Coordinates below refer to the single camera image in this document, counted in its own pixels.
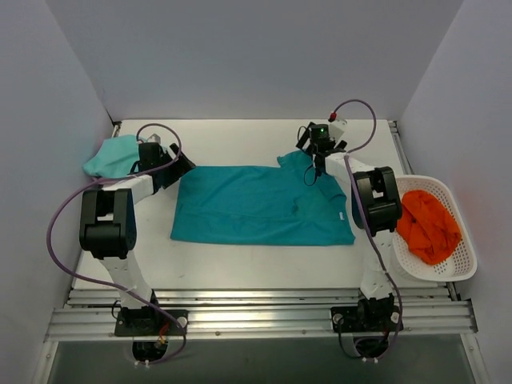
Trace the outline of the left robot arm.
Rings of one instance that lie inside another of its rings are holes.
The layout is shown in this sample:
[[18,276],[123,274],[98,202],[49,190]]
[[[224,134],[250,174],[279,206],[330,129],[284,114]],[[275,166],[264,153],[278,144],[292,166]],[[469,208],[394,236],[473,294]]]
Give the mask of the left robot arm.
[[135,205],[175,184],[195,164],[177,144],[166,150],[156,142],[143,142],[137,148],[138,160],[132,170],[139,170],[140,175],[83,192],[79,242],[107,270],[119,293],[115,335],[181,335],[184,325],[175,321],[176,315],[157,308],[154,289],[137,263]]

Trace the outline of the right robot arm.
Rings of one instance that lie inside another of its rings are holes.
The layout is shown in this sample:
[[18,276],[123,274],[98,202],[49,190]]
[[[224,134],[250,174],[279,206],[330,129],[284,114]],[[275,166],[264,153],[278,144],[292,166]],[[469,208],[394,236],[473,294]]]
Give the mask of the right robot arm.
[[346,142],[330,135],[331,125],[310,122],[298,129],[296,147],[311,159],[314,174],[327,174],[350,188],[351,215],[360,230],[363,272],[360,299],[350,315],[334,323],[339,332],[399,332],[402,305],[391,281],[386,260],[402,205],[394,171],[367,165],[349,155]]

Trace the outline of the teal t-shirt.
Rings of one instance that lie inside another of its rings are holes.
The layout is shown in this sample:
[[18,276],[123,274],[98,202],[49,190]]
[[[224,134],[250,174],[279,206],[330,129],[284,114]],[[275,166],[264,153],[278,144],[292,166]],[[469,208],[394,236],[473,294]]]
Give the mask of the teal t-shirt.
[[171,239],[222,245],[351,246],[346,195],[301,151],[278,166],[198,166],[179,183]]

